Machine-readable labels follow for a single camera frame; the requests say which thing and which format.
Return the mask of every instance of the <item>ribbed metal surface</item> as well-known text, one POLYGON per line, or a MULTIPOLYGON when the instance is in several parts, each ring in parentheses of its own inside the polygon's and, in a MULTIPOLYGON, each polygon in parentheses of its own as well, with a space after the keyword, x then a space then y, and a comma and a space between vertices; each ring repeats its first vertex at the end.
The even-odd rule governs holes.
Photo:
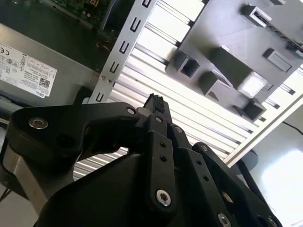
MULTIPOLYGON (((255 122, 227 111, 175 81, 165 74, 165 63, 203 6, 199 0, 160 0, 107 101, 140 107, 150 93, 163 96, 171 109, 173 122, 186 132, 189 142, 207 143, 227 163, 237 153, 246 152, 246 145, 303 93, 300 86, 303 69, 298 69, 263 103, 267 111, 255 122)), ((84 176, 124 154, 126 149, 82 161, 76 165, 75 177, 84 176)))

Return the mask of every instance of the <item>green circuit board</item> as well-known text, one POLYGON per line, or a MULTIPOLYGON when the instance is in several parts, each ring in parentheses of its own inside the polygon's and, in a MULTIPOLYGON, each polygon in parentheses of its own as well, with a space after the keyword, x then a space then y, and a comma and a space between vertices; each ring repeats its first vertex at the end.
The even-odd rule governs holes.
POLYGON ((107 11, 109 0, 51 0, 74 14, 98 27, 107 11))

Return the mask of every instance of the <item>barcode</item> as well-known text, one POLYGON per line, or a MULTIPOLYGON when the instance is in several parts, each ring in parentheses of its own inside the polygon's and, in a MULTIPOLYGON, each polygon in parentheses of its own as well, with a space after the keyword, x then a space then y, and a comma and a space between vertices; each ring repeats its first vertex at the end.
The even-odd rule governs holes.
POLYGON ((50 82, 46 79, 40 78, 39 85, 48 89, 50 82))

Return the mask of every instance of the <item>white sticker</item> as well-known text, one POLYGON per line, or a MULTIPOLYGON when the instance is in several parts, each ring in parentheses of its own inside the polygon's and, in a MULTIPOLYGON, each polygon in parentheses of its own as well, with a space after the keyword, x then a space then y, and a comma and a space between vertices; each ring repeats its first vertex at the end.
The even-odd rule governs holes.
POLYGON ((0 43, 0 80, 44 98, 49 96, 57 70, 0 43))

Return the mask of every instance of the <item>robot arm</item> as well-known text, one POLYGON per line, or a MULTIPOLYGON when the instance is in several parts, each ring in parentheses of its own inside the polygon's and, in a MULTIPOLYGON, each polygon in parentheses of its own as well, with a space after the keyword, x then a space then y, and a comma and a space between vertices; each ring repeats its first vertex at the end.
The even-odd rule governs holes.
POLYGON ((162 97, 143 108, 103 103, 13 113, 1 181, 27 197, 37 227, 281 227, 204 143, 191 146, 162 97), (74 182, 74 164, 120 147, 128 154, 74 182))

